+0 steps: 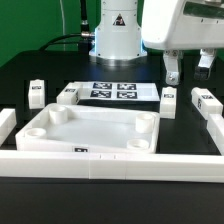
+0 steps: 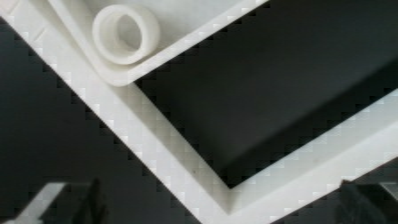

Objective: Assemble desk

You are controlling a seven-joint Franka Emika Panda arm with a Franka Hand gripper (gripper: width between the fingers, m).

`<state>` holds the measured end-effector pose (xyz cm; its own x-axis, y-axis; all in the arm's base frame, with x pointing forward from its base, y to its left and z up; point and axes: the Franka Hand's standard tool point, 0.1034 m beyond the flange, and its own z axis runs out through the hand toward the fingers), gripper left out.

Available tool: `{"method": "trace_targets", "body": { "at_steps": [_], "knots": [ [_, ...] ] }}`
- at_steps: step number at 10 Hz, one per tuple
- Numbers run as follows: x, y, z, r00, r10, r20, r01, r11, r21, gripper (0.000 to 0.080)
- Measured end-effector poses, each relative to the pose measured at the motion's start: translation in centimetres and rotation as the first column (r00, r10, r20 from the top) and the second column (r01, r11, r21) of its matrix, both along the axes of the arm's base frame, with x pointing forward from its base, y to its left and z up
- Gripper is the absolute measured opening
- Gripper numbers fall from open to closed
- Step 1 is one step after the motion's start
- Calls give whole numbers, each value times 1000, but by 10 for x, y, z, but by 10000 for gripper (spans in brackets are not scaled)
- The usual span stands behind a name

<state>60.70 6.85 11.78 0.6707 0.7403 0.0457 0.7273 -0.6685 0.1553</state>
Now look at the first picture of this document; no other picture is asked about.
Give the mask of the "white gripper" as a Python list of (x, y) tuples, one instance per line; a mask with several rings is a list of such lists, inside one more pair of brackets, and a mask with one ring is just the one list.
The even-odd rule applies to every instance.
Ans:
[(180, 82), (180, 50), (201, 49), (194, 78), (208, 80), (215, 49), (224, 48), (224, 0), (144, 0), (142, 39), (147, 48), (165, 50), (168, 85)]

